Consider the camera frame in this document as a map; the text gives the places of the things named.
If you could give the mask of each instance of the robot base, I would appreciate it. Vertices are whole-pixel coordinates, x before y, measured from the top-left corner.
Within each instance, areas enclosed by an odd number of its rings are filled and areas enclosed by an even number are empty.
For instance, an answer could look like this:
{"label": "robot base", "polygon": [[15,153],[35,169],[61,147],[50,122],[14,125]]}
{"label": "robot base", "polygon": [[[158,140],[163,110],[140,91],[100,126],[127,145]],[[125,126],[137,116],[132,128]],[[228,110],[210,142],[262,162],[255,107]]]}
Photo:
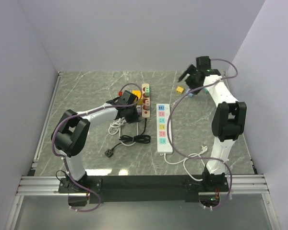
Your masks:
{"label": "robot base", "polygon": [[[199,192],[215,192],[217,187],[220,192],[229,190],[224,174],[207,173],[205,170],[203,175],[194,175],[195,178],[204,178],[201,182],[194,181],[188,175],[88,176],[84,181],[86,186],[100,194],[102,202],[169,200],[199,202]],[[73,190],[74,187],[70,180],[63,178],[59,193],[85,193],[82,189]],[[71,206],[85,206],[86,203],[85,196],[69,197]],[[90,194],[89,203],[98,203],[98,198]]]}

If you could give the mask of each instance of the black power cord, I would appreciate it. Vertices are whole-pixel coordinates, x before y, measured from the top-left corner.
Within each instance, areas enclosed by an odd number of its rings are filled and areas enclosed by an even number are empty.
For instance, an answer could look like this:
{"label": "black power cord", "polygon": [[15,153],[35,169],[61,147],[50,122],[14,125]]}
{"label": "black power cord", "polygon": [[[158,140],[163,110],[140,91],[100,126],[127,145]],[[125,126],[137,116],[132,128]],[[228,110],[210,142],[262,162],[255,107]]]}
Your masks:
{"label": "black power cord", "polygon": [[[150,140],[151,140],[151,137],[150,135],[146,135],[144,134],[144,132],[146,131],[146,125],[147,125],[147,118],[145,118],[145,124],[144,124],[144,130],[141,134],[137,135],[137,136],[134,136],[134,137],[131,137],[131,136],[128,136],[128,135],[123,135],[120,137],[120,141],[124,142],[124,143],[127,143],[127,142],[136,142],[136,143],[140,143],[140,144],[148,144],[150,143]],[[114,154],[114,149],[119,146],[121,144],[118,143],[117,145],[115,145],[113,148],[111,149],[108,149],[106,152],[105,152],[105,155],[107,157],[112,157],[113,154]]]}
{"label": "black power cord", "polygon": [[61,180],[60,178],[58,178],[58,172],[64,173],[65,177],[67,176],[67,174],[66,174],[66,172],[63,171],[63,170],[57,170],[57,172],[56,172],[56,178],[62,183],[62,180]]}

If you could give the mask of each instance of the white wall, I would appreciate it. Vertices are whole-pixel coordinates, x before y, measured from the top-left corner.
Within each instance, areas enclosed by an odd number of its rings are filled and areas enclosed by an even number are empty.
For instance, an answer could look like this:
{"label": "white wall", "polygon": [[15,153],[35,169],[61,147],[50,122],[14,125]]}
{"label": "white wall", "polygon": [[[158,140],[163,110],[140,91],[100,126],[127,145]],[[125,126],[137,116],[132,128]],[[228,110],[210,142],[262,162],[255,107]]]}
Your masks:
{"label": "white wall", "polygon": [[264,3],[234,64],[240,74],[229,84],[248,106],[250,152],[288,230],[288,0]]}
{"label": "white wall", "polygon": [[56,75],[19,3],[0,0],[0,230],[32,164]]}
{"label": "white wall", "polygon": [[264,0],[19,0],[57,70],[233,60]]}

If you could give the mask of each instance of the power strip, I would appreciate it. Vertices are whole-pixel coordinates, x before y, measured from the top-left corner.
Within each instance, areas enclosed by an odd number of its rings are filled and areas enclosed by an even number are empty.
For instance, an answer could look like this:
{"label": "power strip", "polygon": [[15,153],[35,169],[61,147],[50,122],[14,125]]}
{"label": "power strip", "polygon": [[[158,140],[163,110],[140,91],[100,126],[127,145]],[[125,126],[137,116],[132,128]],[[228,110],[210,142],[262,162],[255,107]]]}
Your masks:
{"label": "power strip", "polygon": [[142,84],[142,117],[149,118],[150,117],[150,88],[149,84]]}
{"label": "power strip", "polygon": [[[157,104],[157,152],[172,154],[173,148],[168,141],[167,123],[170,113],[169,104]],[[169,122],[169,137],[172,139],[171,122]]]}

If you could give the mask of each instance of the yellow block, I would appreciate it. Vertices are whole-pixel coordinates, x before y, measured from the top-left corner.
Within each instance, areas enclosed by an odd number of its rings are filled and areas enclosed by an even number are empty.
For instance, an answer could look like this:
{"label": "yellow block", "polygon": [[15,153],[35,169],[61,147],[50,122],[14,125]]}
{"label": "yellow block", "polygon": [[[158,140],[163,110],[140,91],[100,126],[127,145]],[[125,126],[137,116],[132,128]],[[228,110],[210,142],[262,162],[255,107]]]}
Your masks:
{"label": "yellow block", "polygon": [[[138,98],[140,98],[140,96],[141,96],[141,91],[139,91],[139,90],[133,90],[132,93],[133,93],[134,95],[136,95]],[[138,102],[138,105],[142,105],[142,103],[143,103],[143,98],[140,99],[140,101]]]}
{"label": "yellow block", "polygon": [[177,89],[176,89],[176,92],[179,93],[179,94],[182,94],[184,91],[184,88],[181,87],[181,86],[178,86]]}

